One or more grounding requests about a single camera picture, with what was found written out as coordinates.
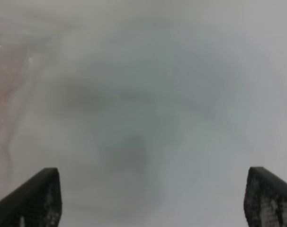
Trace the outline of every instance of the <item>blurred object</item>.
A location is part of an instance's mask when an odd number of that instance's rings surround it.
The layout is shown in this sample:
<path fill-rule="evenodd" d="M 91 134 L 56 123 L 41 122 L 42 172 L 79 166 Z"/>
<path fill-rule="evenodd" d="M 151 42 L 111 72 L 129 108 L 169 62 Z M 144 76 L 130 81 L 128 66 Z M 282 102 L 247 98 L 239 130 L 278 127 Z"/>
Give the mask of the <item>blurred object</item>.
<path fill-rule="evenodd" d="M 33 79 L 50 60 L 53 36 L 30 25 L 0 18 L 0 198 L 10 180 L 9 144 Z"/>
<path fill-rule="evenodd" d="M 0 227 L 56 227 L 62 214 L 57 168 L 45 168 L 0 201 Z"/>
<path fill-rule="evenodd" d="M 265 168 L 251 167 L 244 213 L 249 227 L 287 227 L 287 183 Z"/>

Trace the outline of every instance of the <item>textured grip surface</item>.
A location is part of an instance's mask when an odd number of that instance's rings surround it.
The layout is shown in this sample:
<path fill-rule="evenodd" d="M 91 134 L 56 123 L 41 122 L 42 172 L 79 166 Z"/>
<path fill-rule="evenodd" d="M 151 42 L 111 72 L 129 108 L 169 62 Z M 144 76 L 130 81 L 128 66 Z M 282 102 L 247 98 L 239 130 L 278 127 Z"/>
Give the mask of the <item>textured grip surface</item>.
<path fill-rule="evenodd" d="M 263 167 L 250 168 L 244 213 L 249 227 L 287 227 L 287 183 Z"/>
<path fill-rule="evenodd" d="M 61 214 L 56 168 L 43 169 L 0 201 L 0 227 L 56 227 Z"/>

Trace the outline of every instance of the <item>black mesh pad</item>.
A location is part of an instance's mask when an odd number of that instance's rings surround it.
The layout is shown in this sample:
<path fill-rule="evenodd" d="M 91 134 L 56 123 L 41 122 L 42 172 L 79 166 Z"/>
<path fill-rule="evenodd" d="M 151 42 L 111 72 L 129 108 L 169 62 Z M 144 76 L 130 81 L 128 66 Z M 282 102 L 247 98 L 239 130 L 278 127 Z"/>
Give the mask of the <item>black mesh pad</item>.
<path fill-rule="evenodd" d="M 56 227 L 61 214 L 56 168 L 43 169 L 0 201 L 0 227 Z"/>
<path fill-rule="evenodd" d="M 243 206 L 249 227 L 287 227 L 287 183 L 265 168 L 250 168 Z"/>

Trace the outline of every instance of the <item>white background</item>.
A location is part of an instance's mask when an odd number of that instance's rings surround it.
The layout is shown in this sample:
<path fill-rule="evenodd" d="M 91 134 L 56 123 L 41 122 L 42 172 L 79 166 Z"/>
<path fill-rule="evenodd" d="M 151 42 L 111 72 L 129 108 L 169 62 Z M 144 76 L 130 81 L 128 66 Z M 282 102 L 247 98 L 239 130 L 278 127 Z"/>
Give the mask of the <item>white background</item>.
<path fill-rule="evenodd" d="M 287 0 L 0 1 L 11 11 L 69 28 L 10 151 L 11 188 L 59 168 L 61 226 L 244 227 L 249 167 L 287 181 Z"/>

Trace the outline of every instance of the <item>white surface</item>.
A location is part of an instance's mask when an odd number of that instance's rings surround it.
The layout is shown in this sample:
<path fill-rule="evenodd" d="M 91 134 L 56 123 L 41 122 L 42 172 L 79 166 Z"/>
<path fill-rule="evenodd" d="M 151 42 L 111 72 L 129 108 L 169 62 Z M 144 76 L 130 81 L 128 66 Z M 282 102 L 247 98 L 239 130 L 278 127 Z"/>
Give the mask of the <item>white surface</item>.
<path fill-rule="evenodd" d="M 12 4 L 73 27 L 11 151 L 12 185 L 60 169 L 61 226 L 244 227 L 249 167 L 287 181 L 287 1 Z"/>

